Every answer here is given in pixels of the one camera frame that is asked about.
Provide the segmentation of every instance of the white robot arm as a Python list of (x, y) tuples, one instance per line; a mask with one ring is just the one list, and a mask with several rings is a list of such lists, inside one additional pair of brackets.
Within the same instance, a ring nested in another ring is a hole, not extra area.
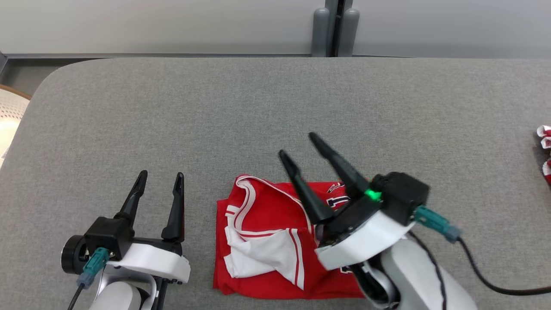
[[(98, 217), (83, 236), (72, 236), (65, 244), (61, 267), (67, 273), (79, 275), (79, 289), (69, 309), (99, 271), (98, 292), (90, 310), (162, 310), (167, 285), (188, 282), (191, 268), (182, 255), (181, 245), (183, 174), (178, 173), (174, 182), (174, 202), (162, 239), (134, 236), (132, 225), (146, 180), (144, 170), (114, 218)], [(145, 283), (150, 289), (147, 292), (129, 282)]]
[[(327, 270), (347, 268), (365, 297), (379, 309), (476, 310), (469, 294), (440, 267), (428, 248), (410, 230), (418, 222), (458, 242), (480, 280), (507, 295), (550, 293), (551, 287), (508, 290), (490, 284), (461, 238), (461, 231), (426, 208), (428, 185), (405, 174), (376, 175), (368, 182), (317, 134), (309, 134), (345, 185), (350, 198), (337, 211), (326, 206), (302, 179), (284, 150), (279, 158), (310, 222), (316, 225), (318, 260)], [(409, 235), (415, 240), (406, 238)]]

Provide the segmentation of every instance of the red and white object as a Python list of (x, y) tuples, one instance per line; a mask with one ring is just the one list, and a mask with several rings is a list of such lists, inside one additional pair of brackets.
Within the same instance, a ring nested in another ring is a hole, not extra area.
[[(536, 133), (539, 137), (543, 138), (542, 147), (544, 149), (551, 149), (551, 126), (542, 125), (538, 127)], [(543, 163), (542, 171), (547, 183), (551, 185), (551, 158)]]
[[(348, 197), (338, 182), (309, 184), (333, 209)], [(214, 288), (266, 299), (363, 298), (350, 271), (318, 261), (314, 226), (291, 183), (236, 178), (218, 201)]]

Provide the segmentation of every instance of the gray fabric surface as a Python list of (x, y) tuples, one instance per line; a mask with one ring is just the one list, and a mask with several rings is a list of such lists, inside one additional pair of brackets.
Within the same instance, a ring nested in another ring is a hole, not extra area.
[[(212, 290), (215, 202), (249, 173), (335, 180), (317, 131), (366, 176), (407, 172), (464, 229), (479, 267), (509, 288), (550, 285), (551, 191), (536, 127), (551, 123), (551, 61), (398, 58), (122, 58), (63, 67), (35, 93), (0, 172), (1, 309), (66, 308), (60, 251), (114, 215), (149, 171), (134, 227), (158, 237), (186, 176), (190, 282), (165, 309), (362, 309), (362, 300), (266, 301)], [(480, 309), (549, 309), (551, 296), (485, 288), (459, 245), (418, 227)], [(85, 309), (95, 291), (83, 292)]]

